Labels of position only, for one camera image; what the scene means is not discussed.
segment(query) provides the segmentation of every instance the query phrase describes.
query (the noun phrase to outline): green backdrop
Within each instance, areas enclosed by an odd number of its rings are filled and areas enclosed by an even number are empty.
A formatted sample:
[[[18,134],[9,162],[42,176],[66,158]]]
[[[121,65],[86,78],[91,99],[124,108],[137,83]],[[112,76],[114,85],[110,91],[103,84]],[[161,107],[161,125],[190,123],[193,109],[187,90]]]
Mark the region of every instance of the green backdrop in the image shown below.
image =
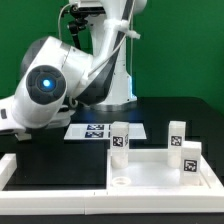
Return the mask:
[[[66,0],[4,0],[0,6],[0,96],[14,93],[29,45],[58,35],[57,19]],[[72,43],[66,23],[63,37]],[[142,34],[134,42],[137,96],[199,97],[224,114],[224,1],[148,0],[134,20]],[[88,32],[81,35],[89,50]]]

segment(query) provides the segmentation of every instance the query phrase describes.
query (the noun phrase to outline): black and white pattern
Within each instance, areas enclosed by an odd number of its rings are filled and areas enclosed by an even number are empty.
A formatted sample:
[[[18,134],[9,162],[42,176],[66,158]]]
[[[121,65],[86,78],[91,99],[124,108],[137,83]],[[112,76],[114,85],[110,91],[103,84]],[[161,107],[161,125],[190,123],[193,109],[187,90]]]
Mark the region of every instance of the black and white pattern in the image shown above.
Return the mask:
[[[197,160],[184,160],[184,171],[197,172]]]
[[[182,137],[181,136],[171,136],[171,145],[181,146],[182,145]]]
[[[85,138],[103,138],[103,132],[87,131]]]
[[[122,137],[113,137],[113,146],[116,147],[123,147],[124,146],[124,140]]]
[[[102,131],[104,130],[104,125],[102,124],[89,124],[87,126],[87,130],[92,130],[92,131]]]

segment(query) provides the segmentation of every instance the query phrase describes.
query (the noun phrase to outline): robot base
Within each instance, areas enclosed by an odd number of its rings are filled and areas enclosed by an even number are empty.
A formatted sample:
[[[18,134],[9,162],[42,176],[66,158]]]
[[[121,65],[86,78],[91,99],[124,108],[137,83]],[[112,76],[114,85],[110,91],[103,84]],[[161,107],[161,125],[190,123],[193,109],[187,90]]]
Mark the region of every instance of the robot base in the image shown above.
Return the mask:
[[[120,105],[115,105],[115,104],[97,104],[91,106],[92,109],[94,110],[100,110],[100,111],[107,111],[107,112],[114,112],[114,111],[121,111],[121,110],[128,110],[128,109],[133,109],[137,106],[137,100],[135,101],[129,101],[124,104]]]

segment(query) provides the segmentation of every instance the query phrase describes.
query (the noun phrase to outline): white tray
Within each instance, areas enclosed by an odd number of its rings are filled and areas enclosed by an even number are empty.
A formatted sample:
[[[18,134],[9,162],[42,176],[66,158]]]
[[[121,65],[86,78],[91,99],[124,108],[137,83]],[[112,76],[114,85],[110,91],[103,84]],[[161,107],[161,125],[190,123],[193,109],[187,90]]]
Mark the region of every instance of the white tray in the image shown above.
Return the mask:
[[[224,189],[204,158],[200,186],[181,186],[178,171],[166,166],[167,150],[130,150],[126,170],[114,170],[108,153],[104,190],[0,191],[1,215],[224,212]],[[15,155],[0,161],[0,180],[10,178]],[[131,179],[114,187],[115,177]]]

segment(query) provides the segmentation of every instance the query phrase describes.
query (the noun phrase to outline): black table surface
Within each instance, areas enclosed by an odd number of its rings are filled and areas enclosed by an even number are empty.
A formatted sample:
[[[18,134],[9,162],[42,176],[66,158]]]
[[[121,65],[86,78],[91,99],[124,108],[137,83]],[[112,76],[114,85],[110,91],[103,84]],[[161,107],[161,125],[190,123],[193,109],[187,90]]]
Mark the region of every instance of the black table surface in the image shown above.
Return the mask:
[[[223,182],[224,117],[198,98],[139,98],[118,112],[79,106],[72,123],[143,123],[147,140],[130,148],[167,148],[170,121],[186,121],[186,139],[202,142],[203,156]],[[33,131],[32,140],[0,137],[0,153],[16,153],[17,170],[4,190],[105,189],[108,140],[64,141],[67,128]],[[0,223],[224,223],[224,214],[0,216]]]

